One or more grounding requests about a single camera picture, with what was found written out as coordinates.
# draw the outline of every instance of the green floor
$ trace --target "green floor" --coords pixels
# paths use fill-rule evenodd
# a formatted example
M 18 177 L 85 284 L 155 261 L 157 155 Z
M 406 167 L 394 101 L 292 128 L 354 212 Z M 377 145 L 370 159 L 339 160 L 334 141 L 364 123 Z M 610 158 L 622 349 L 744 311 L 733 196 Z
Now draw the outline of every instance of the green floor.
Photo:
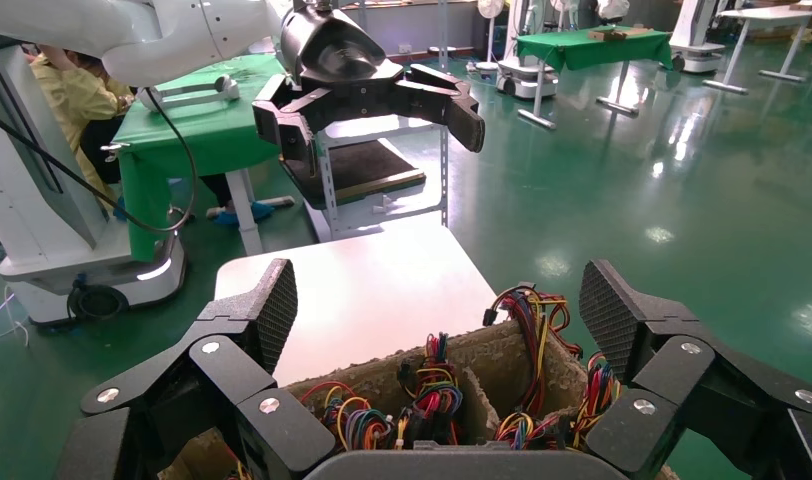
M 806 84 L 756 75 L 784 55 L 746 46 L 734 82 L 747 97 L 635 62 L 623 99 L 640 99 L 637 119 L 594 101 L 620 65 L 567 72 L 544 104 L 554 132 L 520 120 L 528 105 L 474 79 L 488 133 L 479 155 L 451 149 L 450 228 L 495 290 L 529 280 L 576 306 L 583 265 L 607 258 L 638 289 L 683 301 L 731 346 L 812 382 L 812 46 L 792 69 Z M 395 143 L 435 155 L 436 138 Z M 261 196 L 296 194 L 275 162 L 252 176 Z M 269 250 L 313 241 L 299 207 L 260 231 Z M 175 342 L 211 298 L 216 269 L 242 254 L 236 232 L 205 220 L 182 239 L 191 266 L 174 300 L 102 324 L 30 328 L 29 349 L 0 339 L 0 478 L 49 478 L 85 391 Z M 574 320 L 566 337 L 595 351 Z M 669 463 L 684 479 L 743 477 L 694 434 Z

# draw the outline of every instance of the green tablecloth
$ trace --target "green tablecloth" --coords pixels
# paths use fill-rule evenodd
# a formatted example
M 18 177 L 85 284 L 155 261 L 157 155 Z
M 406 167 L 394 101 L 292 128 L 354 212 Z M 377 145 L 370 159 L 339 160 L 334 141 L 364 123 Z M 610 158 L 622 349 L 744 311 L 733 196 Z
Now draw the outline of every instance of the green tablecloth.
M 238 100 L 166 110 L 191 148 L 198 174 L 247 168 L 279 153 L 277 146 L 260 140 L 256 134 L 251 104 L 268 79 L 282 72 L 282 66 L 273 55 L 247 55 L 203 68 L 159 87 L 161 90 L 213 83 L 225 73 L 238 82 L 241 93 Z M 126 114 L 114 141 L 129 144 L 119 153 L 126 209 L 149 225 L 169 225 L 167 179 L 191 175 L 188 157 L 179 140 L 161 115 L 136 102 Z M 145 262 L 152 260 L 153 245 L 158 238 L 130 224 L 132 257 Z
M 518 56 L 538 57 L 557 72 L 562 71 L 566 65 L 569 70 L 579 70 L 601 63 L 643 59 L 658 60 L 667 68 L 671 68 L 668 34 L 651 31 L 618 42 L 602 42 L 588 38 L 590 31 L 604 28 L 518 37 Z

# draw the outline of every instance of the person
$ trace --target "person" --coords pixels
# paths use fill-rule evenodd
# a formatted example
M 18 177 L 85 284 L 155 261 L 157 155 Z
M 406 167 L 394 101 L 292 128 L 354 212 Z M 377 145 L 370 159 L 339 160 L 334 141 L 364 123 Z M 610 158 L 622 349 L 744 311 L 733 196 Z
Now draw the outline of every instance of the person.
M 109 187 L 120 182 L 117 160 L 108 162 L 101 147 L 109 145 L 123 123 L 124 114 L 135 101 L 133 90 L 110 78 L 100 59 L 82 53 L 39 46 L 41 54 L 30 64 L 56 121 L 76 157 L 85 180 L 109 198 Z M 214 193 L 219 207 L 207 216 L 215 223 L 237 225 L 229 184 L 224 175 L 203 175 L 200 180 Z M 113 207 L 105 205 L 108 210 Z M 256 220 L 269 216 L 273 208 L 254 202 Z

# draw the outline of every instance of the green table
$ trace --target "green table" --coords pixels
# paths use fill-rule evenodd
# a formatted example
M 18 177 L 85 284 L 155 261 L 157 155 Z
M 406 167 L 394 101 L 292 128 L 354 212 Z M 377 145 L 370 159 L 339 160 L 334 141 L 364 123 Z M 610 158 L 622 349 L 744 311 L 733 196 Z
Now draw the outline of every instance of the green table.
M 671 47 L 668 45 L 668 34 L 651 30 L 648 33 L 633 35 L 623 41 L 603 42 L 588 38 L 589 32 L 612 27 L 598 27 L 586 30 L 567 32 L 540 33 L 537 35 L 524 35 L 518 37 L 517 53 L 519 57 L 532 55 L 539 59 L 539 71 L 544 65 L 550 65 L 554 70 L 561 71 L 564 67 L 569 70 L 579 70 L 604 63 L 624 62 L 621 77 L 618 81 L 616 100 L 621 97 L 624 80 L 627 77 L 631 60 L 656 60 L 671 67 Z M 630 27 L 615 27 L 618 30 L 629 30 Z M 556 124 L 540 116 L 541 92 L 544 75 L 538 75 L 536 99 L 533 111 L 518 110 L 518 114 L 528 120 L 550 129 Z M 597 101 L 620 112 L 637 115 L 639 110 L 635 105 L 627 106 L 613 102 L 606 97 L 597 97 Z
M 213 83 L 223 74 L 229 74 L 238 82 L 241 93 L 238 100 L 169 108 L 166 113 L 191 148 L 197 173 L 227 174 L 248 254 L 261 253 L 261 241 L 249 208 L 239 208 L 244 202 L 235 198 L 236 194 L 244 194 L 245 199 L 252 200 L 245 169 L 279 153 L 276 145 L 259 139 L 252 107 L 253 99 L 268 79 L 278 73 L 283 73 L 283 68 L 273 55 L 247 55 L 159 86 L 162 90 Z M 126 114 L 114 142 L 126 144 L 118 153 L 126 209 L 149 225 L 169 225 L 168 179 L 191 175 L 188 157 L 179 140 L 158 113 L 136 102 Z M 130 223 L 132 258 L 144 262 L 153 260 L 153 245 L 160 238 Z

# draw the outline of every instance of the yellow shirt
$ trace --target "yellow shirt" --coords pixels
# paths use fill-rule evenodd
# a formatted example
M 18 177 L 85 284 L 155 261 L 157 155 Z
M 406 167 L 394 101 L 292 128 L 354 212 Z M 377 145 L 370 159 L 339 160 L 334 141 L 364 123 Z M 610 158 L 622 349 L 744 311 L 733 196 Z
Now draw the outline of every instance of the yellow shirt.
M 118 110 L 118 96 L 130 95 L 129 89 L 114 79 L 108 84 L 91 72 L 77 68 L 59 70 L 43 54 L 30 64 L 47 103 L 64 133 L 82 175 L 92 187 L 115 199 L 114 191 L 97 175 L 94 165 L 79 148 L 82 132 L 91 120 L 107 120 L 123 112 Z M 105 202 L 100 202 L 107 209 Z

